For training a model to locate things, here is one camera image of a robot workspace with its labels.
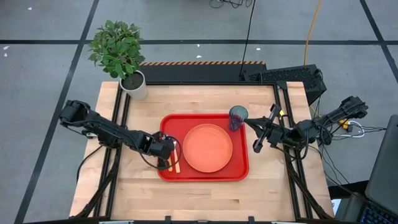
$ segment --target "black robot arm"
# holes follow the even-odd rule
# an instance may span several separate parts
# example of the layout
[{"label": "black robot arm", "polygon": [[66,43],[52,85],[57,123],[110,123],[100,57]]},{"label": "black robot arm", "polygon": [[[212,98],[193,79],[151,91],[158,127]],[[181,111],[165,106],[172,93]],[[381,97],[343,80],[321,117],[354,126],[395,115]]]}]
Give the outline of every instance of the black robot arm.
[{"label": "black robot arm", "polygon": [[282,108],[272,105],[268,118],[245,119],[244,122],[255,130],[258,139],[253,144],[254,152],[260,152],[263,140],[277,147],[278,143],[286,144],[296,150],[301,150],[308,143],[322,139],[323,143],[330,144],[332,134],[326,129],[342,119],[363,118],[367,115],[365,105],[358,97],[350,96],[343,100],[339,108],[331,113],[315,119],[307,119],[298,122],[292,129],[275,124],[275,118],[281,118]]},{"label": "black robot arm", "polygon": [[66,128],[84,128],[83,135],[96,134],[101,145],[116,148],[124,143],[130,149],[148,156],[155,156],[167,163],[174,150],[172,139],[162,133],[148,134],[143,131],[128,130],[102,117],[81,101],[68,100],[60,115],[60,124]]}]

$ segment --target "potted plant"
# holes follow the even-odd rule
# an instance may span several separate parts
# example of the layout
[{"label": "potted plant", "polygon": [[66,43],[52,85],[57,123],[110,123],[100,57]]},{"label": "potted plant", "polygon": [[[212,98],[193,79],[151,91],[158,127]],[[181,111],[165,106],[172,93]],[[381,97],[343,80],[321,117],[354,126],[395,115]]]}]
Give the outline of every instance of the potted plant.
[{"label": "potted plant", "polygon": [[111,77],[119,77],[121,88],[132,99],[142,100],[146,97],[145,76],[139,71],[139,64],[145,60],[140,54],[139,28],[134,24],[107,20],[105,27],[98,28],[94,40],[89,44],[93,53],[89,59],[94,65],[104,67],[103,71]]}]

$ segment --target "white pot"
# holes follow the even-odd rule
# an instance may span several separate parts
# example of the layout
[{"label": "white pot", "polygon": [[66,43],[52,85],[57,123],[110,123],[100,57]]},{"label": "white pot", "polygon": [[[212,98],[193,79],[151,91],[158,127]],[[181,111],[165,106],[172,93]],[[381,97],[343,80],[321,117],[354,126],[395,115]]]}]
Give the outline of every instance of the white pot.
[{"label": "white pot", "polygon": [[136,88],[135,90],[127,90],[122,86],[122,79],[119,80],[119,85],[124,91],[126,91],[128,95],[130,95],[133,100],[143,100],[147,96],[147,84],[145,83],[145,75],[138,70],[136,70],[135,72],[140,73],[144,78],[144,81],[142,82],[140,87]]}]

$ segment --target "plant pot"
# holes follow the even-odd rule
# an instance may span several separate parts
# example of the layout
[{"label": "plant pot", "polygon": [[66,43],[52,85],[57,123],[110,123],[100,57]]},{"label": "plant pot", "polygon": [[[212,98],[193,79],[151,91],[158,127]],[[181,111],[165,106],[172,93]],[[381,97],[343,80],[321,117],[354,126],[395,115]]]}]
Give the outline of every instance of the plant pot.
[{"label": "plant pot", "polygon": [[[123,81],[122,79],[120,79],[119,84],[120,84],[120,87],[121,87],[124,91],[126,91],[126,93],[127,93],[128,95],[130,95],[130,97],[131,97],[133,100],[143,100],[143,99],[147,96],[147,85],[146,85],[146,83],[145,83],[145,76],[144,76],[144,74],[143,74],[141,71],[138,71],[138,70],[136,70],[134,73],[140,74],[140,75],[142,76],[142,83],[141,83],[141,85],[139,85],[139,86],[134,86],[134,87],[132,87],[131,90],[129,90],[129,88],[131,88],[131,87],[129,87],[129,86],[123,86],[123,83],[126,83],[127,81]],[[137,78],[137,77],[135,77],[134,75],[131,75],[131,76],[127,77],[126,80],[127,80],[128,78]]]}]

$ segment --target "yellow and black hazard stripe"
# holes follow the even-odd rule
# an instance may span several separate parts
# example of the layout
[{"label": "yellow and black hazard stripe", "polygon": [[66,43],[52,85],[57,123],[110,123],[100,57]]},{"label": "yellow and black hazard stripe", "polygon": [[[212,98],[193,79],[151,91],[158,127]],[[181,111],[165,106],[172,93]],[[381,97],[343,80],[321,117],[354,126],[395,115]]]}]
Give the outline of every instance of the yellow and black hazard stripe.
[{"label": "yellow and black hazard stripe", "polygon": [[[212,61],[212,62],[142,62],[140,65],[241,65],[242,61]],[[245,65],[265,65],[263,61],[244,61]]]}]

